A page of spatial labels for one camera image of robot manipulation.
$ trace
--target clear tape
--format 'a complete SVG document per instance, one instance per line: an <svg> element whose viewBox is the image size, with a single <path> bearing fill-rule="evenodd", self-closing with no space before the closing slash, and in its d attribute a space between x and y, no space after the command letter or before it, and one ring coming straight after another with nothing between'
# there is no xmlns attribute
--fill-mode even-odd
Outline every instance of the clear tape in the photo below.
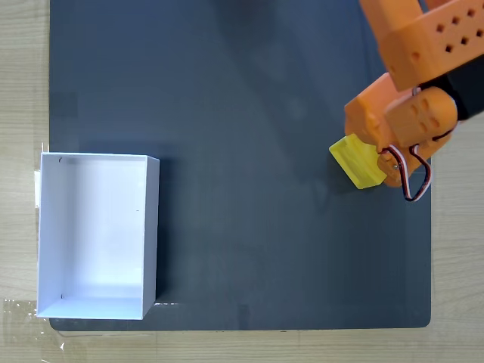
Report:
<svg viewBox="0 0 484 363"><path fill-rule="evenodd" d="M58 332L36 317L35 301L2 299L0 361L156 361L156 332Z"/></svg>

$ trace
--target orange robotic arm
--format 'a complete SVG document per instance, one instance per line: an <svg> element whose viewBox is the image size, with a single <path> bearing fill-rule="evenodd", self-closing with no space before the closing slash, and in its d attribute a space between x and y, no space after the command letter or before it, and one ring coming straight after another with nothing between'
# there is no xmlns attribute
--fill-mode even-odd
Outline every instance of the orange robotic arm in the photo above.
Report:
<svg viewBox="0 0 484 363"><path fill-rule="evenodd" d="M477 67L484 75L484 4L427 0L424 13L417 0L360 2L388 73L346 105L345 133L374 149L363 153L352 139L330 151L359 188L403 185L405 199L415 201L430 185L425 160L450 139L458 120L484 110L484 100L476 102L479 95L465 87ZM408 177L421 164L427 178L412 197Z"/></svg>

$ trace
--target white box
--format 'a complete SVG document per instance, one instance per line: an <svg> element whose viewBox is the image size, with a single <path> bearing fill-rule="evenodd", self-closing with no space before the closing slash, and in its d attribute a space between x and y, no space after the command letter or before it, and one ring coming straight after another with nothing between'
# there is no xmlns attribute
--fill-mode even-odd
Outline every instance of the white box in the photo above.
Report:
<svg viewBox="0 0 484 363"><path fill-rule="evenodd" d="M155 300L160 161L42 153L37 316L142 319Z"/></svg>

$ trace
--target cardboard box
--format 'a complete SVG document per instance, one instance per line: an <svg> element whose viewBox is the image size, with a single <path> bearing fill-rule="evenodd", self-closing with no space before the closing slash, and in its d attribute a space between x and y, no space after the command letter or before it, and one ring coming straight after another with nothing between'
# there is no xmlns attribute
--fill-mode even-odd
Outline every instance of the cardboard box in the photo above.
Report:
<svg viewBox="0 0 484 363"><path fill-rule="evenodd" d="M155 300L160 161L42 153L37 316L142 319Z"/></svg>

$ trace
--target hole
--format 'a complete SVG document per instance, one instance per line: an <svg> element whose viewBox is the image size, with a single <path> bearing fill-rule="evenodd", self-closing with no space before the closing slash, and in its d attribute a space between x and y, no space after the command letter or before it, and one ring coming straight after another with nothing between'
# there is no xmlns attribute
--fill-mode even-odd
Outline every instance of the hole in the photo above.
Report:
<svg viewBox="0 0 484 363"><path fill-rule="evenodd" d="M422 108L425 110L425 111L428 111L429 110L429 101L427 101L426 98L424 98L422 100Z"/></svg>
<svg viewBox="0 0 484 363"><path fill-rule="evenodd" d="M440 122L435 117L430 117L430 123L435 128L439 128L440 127Z"/></svg>
<svg viewBox="0 0 484 363"><path fill-rule="evenodd" d="M418 51L414 51L411 54L411 59L413 60L413 62L418 62L418 60L420 59L420 53Z"/></svg>
<svg viewBox="0 0 484 363"><path fill-rule="evenodd" d="M418 115L418 110L414 105L410 106L410 111L411 111L412 115L414 115L414 116Z"/></svg>

